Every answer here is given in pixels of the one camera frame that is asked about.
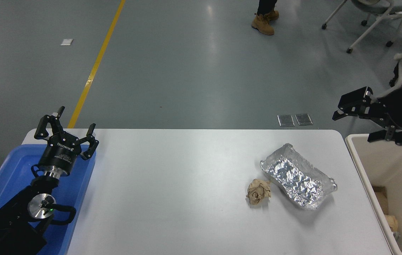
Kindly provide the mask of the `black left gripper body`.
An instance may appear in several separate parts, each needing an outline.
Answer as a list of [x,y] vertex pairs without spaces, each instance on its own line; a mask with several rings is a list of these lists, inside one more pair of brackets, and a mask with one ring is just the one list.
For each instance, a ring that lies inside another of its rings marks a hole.
[[49,137],[47,147],[38,162],[38,171],[58,172],[61,176],[69,176],[81,153],[81,145],[75,145],[78,137],[63,132]]

